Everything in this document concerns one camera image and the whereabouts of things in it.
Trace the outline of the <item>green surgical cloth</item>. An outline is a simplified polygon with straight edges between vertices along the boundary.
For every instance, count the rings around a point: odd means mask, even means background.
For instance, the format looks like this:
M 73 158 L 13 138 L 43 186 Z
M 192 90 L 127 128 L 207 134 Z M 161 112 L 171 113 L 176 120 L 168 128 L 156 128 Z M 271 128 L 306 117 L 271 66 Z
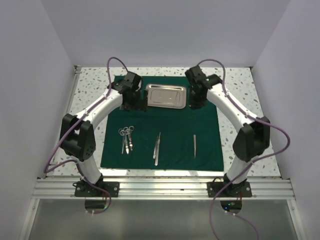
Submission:
M 133 150 L 122 154 L 119 129 L 134 126 Z M 159 133 L 158 165 L 153 159 Z M 193 135 L 196 135 L 194 159 Z M 224 161 L 217 108 L 212 103 L 193 110 L 148 107 L 147 111 L 119 108 L 107 118 L 100 166 L 108 169 L 223 171 Z

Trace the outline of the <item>steel scissors large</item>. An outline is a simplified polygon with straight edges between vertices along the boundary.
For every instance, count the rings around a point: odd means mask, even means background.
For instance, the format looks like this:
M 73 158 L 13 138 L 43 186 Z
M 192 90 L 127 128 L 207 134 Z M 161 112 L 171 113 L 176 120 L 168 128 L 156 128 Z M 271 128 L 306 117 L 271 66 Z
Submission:
M 118 133 L 122 136 L 122 147 L 121 147 L 121 153 L 124 154 L 124 152 L 128 153 L 128 143 L 127 143 L 127 136 L 126 131 L 123 128 L 120 128 L 118 130 Z

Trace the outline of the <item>steel scissors small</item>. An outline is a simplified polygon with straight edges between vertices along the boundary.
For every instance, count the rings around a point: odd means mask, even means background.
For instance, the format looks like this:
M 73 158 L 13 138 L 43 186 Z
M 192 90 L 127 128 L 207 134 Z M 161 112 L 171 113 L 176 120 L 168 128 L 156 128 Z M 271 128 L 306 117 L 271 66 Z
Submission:
M 133 140 L 132 140 L 132 132 L 134 131 L 134 126 L 125 127 L 124 130 L 124 144 L 125 144 L 125 152 L 127 154 L 133 150 Z

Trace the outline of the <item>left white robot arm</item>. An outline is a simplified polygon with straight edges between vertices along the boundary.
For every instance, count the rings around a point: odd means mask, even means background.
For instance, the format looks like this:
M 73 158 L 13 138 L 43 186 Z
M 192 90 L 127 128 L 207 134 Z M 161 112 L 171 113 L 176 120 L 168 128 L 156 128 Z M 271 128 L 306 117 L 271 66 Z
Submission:
M 112 82 L 104 93 L 84 110 L 62 118 L 59 147 L 77 164 L 86 190 L 92 196 L 103 193 L 103 177 L 95 162 L 95 129 L 112 111 L 123 107 L 125 110 L 147 109 L 147 91 L 143 81 L 130 82 L 122 79 Z

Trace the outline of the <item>steel scalpel handle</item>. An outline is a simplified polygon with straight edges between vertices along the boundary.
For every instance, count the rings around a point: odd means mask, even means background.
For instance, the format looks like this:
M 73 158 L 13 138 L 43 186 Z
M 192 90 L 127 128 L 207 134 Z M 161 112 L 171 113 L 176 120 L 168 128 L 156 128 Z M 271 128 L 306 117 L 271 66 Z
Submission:
M 159 162 L 160 141 L 161 141 L 161 132 L 159 133 L 159 138 L 158 138 L 156 158 L 155 158 L 155 163 L 154 163 L 155 166 L 158 166 L 158 162 Z
M 156 153 L 157 153 L 157 148 L 158 148 L 158 141 L 159 141 L 159 135 L 156 138 L 154 150 L 153 150 L 153 159 L 156 159 Z

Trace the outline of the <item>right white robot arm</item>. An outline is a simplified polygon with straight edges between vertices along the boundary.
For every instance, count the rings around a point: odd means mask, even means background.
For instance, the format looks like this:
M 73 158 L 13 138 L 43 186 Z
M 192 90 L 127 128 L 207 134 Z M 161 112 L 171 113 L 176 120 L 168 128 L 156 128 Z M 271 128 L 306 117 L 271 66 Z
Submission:
M 235 106 L 230 97 L 233 95 L 223 86 L 223 80 L 216 74 L 206 76 L 186 74 L 189 83 L 189 103 L 192 109 L 200 109 L 211 103 L 215 105 L 231 122 L 237 136 L 232 145 L 235 158 L 230 169 L 223 177 L 223 192 L 235 196 L 247 181 L 248 172 L 254 160 L 257 160 L 270 146 L 270 121 L 267 117 L 258 117 L 236 100 Z

